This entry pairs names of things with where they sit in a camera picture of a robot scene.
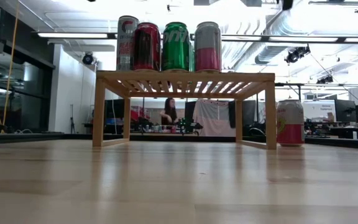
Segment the ceiling duct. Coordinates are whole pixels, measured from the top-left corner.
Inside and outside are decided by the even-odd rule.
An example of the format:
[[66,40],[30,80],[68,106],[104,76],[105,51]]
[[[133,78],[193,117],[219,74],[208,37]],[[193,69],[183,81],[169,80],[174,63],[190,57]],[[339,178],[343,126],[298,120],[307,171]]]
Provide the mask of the ceiling duct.
[[[281,11],[266,25],[262,35],[308,35],[308,31],[293,30],[290,23],[288,23],[290,11]],[[242,57],[234,64],[234,69],[238,70],[241,65],[248,63],[256,63],[265,65],[268,64],[272,58],[277,56],[288,48],[287,45],[274,45],[261,42],[254,42],[243,53]]]
[[195,6],[210,6],[219,0],[194,0]]

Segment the security camera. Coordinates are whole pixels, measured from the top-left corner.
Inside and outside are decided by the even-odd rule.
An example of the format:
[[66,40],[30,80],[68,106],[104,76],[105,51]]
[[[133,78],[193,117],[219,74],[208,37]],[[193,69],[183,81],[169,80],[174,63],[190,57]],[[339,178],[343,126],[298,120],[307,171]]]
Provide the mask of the security camera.
[[87,53],[85,53],[85,56],[82,58],[82,62],[85,65],[93,65],[93,64],[95,64],[96,59],[93,57],[92,52],[87,52]]

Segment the ceiling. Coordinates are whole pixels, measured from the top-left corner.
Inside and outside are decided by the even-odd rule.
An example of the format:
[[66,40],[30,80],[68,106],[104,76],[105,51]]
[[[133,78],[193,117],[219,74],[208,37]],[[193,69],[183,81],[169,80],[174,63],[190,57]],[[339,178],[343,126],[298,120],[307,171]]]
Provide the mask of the ceiling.
[[[14,14],[12,0],[0,6]],[[19,19],[38,31],[116,32],[123,15],[165,24],[182,21],[191,33],[203,21],[217,22],[224,34],[270,35],[358,35],[358,13],[341,6],[311,6],[308,0],[295,0],[290,11],[278,13],[278,6],[247,7],[241,0],[219,0],[210,6],[194,6],[194,0],[21,0]],[[115,63],[115,40],[60,40],[74,57],[93,50],[102,62]],[[265,43],[223,43],[223,69],[240,72],[275,72],[282,80],[307,82],[323,76],[324,68],[342,74],[358,63],[358,45],[312,44],[312,56],[288,66],[284,61],[296,45]]]

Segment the red can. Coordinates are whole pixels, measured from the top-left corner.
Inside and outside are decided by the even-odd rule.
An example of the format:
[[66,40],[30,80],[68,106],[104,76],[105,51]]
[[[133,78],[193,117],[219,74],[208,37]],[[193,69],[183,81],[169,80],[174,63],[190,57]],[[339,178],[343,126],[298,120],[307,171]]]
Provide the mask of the red can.
[[277,142],[282,146],[301,146],[305,143],[303,107],[299,100],[278,102]]
[[134,70],[160,71],[161,35],[157,25],[140,23],[134,33]]
[[198,24],[195,32],[196,71],[221,71],[222,68],[221,30],[215,22]]

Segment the pink and white can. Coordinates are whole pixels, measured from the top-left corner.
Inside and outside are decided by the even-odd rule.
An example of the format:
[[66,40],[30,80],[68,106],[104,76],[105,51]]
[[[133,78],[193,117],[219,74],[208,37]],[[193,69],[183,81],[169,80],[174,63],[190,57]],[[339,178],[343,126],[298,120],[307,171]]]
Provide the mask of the pink and white can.
[[277,142],[281,146],[301,146],[305,143],[303,107],[299,100],[278,102]]
[[215,22],[198,24],[195,32],[196,71],[218,71],[222,69],[221,30]]

